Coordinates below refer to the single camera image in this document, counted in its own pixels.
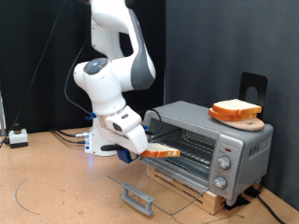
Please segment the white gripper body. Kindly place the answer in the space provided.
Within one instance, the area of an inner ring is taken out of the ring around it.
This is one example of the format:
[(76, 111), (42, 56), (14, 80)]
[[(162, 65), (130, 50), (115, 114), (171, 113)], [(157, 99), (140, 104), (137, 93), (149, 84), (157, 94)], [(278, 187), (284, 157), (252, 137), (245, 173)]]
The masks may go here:
[(98, 120), (99, 133), (114, 144), (135, 154), (141, 154), (148, 148), (141, 117), (130, 106), (108, 116), (99, 116)]

